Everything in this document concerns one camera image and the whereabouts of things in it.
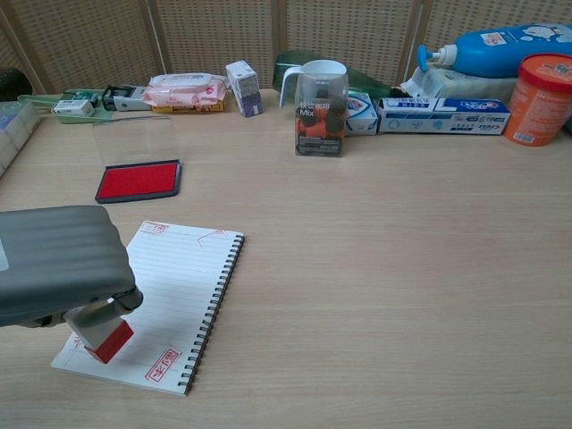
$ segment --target clear plastic lid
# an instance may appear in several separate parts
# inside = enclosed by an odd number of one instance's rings
[[[171,118],[138,116],[95,122],[93,134],[104,166],[181,159]]]

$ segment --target orange lid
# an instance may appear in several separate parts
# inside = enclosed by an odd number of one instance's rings
[[[536,54],[525,58],[518,76],[537,88],[572,94],[572,56]]]

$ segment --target shampoo bottle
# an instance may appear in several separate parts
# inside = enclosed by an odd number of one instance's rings
[[[427,60],[432,60],[473,76],[508,78],[517,76],[524,58],[540,53],[572,55],[572,24],[527,24],[471,31],[436,52],[421,45],[417,62],[423,72],[427,71]]]

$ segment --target toothpaste box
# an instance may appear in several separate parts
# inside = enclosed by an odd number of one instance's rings
[[[377,134],[377,109],[367,93],[349,92],[347,136],[372,136]]]
[[[379,133],[420,132],[501,135],[510,112],[499,100],[382,98]]]
[[[226,66],[226,74],[231,82],[232,92],[245,117],[262,113],[262,97],[258,87],[257,73],[246,61],[237,61]]]

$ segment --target red stamp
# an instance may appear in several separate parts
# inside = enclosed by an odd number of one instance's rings
[[[207,235],[203,235],[202,237],[197,238],[198,241],[198,245],[202,248],[203,245],[201,244],[201,240],[205,239],[206,237],[212,237],[214,235],[220,235],[220,236],[224,236],[224,237],[228,237],[229,234],[226,233],[225,230],[214,230],[209,232]]]
[[[167,349],[163,355],[151,366],[151,369],[145,374],[145,378],[150,382],[159,383],[167,374],[167,370],[174,364],[175,360],[181,355],[179,351]]]
[[[73,336],[73,349],[77,350],[80,346],[83,345],[83,341],[77,335]]]
[[[155,222],[143,222],[141,225],[141,230],[143,232],[148,232],[149,234],[164,235],[169,229],[168,225],[163,225],[162,223]]]

